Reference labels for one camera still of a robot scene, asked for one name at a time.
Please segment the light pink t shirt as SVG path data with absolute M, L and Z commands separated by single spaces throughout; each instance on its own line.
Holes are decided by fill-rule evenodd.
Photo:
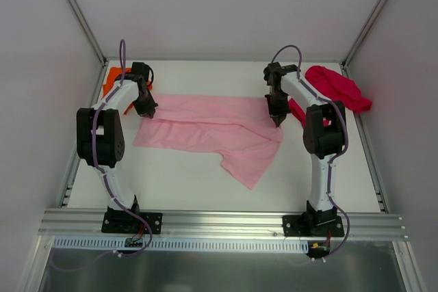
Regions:
M 217 153 L 220 165 L 253 189 L 278 153 L 283 132 L 264 98 L 160 94 L 151 119 L 143 119 L 133 145 Z

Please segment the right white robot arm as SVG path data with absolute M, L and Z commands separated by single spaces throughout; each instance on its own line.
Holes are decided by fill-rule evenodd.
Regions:
M 342 220 L 333 196 L 337 159 L 348 147 L 345 107 L 341 101 L 325 98 L 300 76 L 296 65 L 269 63 L 263 70 L 270 87 L 265 95 L 268 111 L 276 127 L 291 113 L 289 99 L 305 108 L 303 143 L 311 155 L 311 192 L 306 210 L 283 217 L 286 237 L 343 237 Z

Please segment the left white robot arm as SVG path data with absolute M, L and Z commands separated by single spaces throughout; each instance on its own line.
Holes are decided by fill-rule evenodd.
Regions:
M 120 116 L 133 106 L 141 118 L 153 118 L 158 107 L 150 85 L 153 69 L 144 62 L 132 63 L 123 70 L 108 93 L 89 108 L 76 114 L 77 154 L 99 176 L 107 194 L 107 214 L 127 233 L 136 231 L 145 221 L 140 216 L 136 195 L 123 178 L 121 161 L 125 139 Z

